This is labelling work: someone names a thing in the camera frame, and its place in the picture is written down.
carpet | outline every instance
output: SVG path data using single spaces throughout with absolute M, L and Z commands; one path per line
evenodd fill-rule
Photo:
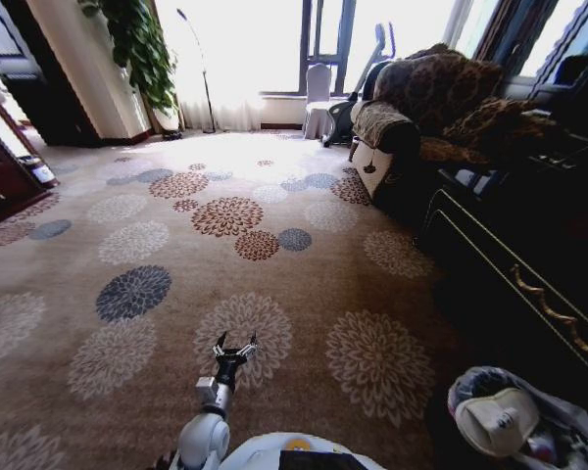
M 148 467 L 224 330 L 260 345 L 229 450 L 299 431 L 430 467 L 423 410 L 465 347 L 346 149 L 255 132 L 42 153 L 62 184 L 0 224 L 0 469 Z

white chair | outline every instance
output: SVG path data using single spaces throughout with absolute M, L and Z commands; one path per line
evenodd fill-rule
M 318 139 L 331 132 L 331 116 L 328 109 L 331 87 L 331 69 L 325 64 L 316 64 L 307 70 L 307 106 L 303 135 L 306 139 Z

brass drawer handle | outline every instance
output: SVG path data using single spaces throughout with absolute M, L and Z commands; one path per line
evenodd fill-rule
M 566 325 L 568 327 L 568 329 L 570 330 L 570 334 L 572 336 L 572 341 L 578 347 L 580 347 L 583 351 L 588 353 L 588 344 L 584 340 L 582 340 L 579 337 L 579 333 L 577 333 L 577 321 L 578 321 L 577 318 L 575 318 L 573 316 L 566 316 L 566 315 L 559 314 L 555 310 L 550 308 L 547 305 L 547 298 L 545 296 L 545 290 L 542 287 L 530 286 L 529 284 L 526 284 L 520 278 L 520 268 L 518 267 L 518 264 L 515 264 L 512 267 L 511 273 L 514 275 L 514 280 L 516 282 L 516 285 L 521 290 L 536 296 L 538 298 L 538 303 L 540 304 L 542 311 L 544 313 L 546 313 L 547 315 L 551 316 L 552 318 L 555 318 L 558 321 L 560 321 L 561 323 L 563 323 L 564 325 Z

white curtain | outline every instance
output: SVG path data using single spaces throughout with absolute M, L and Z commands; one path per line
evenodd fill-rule
M 203 60 L 188 22 L 193 26 L 204 53 L 207 83 L 216 128 L 255 130 L 260 128 L 258 34 L 249 33 L 258 19 L 252 1 L 156 0 L 164 37 L 176 58 L 174 83 L 188 127 L 211 129 Z

floor lamp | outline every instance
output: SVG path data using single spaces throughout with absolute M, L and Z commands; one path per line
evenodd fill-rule
M 212 100 L 209 96 L 209 85 L 207 85 L 207 67 L 205 67 L 205 54 L 203 54 L 203 48 L 200 45 L 200 40 L 198 39 L 198 35 L 196 34 L 196 31 L 194 30 L 192 23 L 187 19 L 187 17 L 185 16 L 185 14 L 183 13 L 183 11 L 180 8 L 177 8 L 176 12 L 178 13 L 178 15 L 181 18 L 183 18 L 185 20 L 185 22 L 187 23 L 187 25 L 191 29 L 192 34 L 194 34 L 194 38 L 196 39 L 196 44 L 198 44 L 198 49 L 200 50 L 200 58 L 203 63 L 203 82 L 205 83 L 205 93 L 207 93 L 207 103 L 209 104 L 209 116 L 212 119 L 211 130 L 210 129 L 207 129 L 207 130 L 203 129 L 203 132 L 205 132 L 206 134 L 213 134 L 214 132 L 216 132 L 216 125 L 214 123 L 214 111 L 212 110 Z

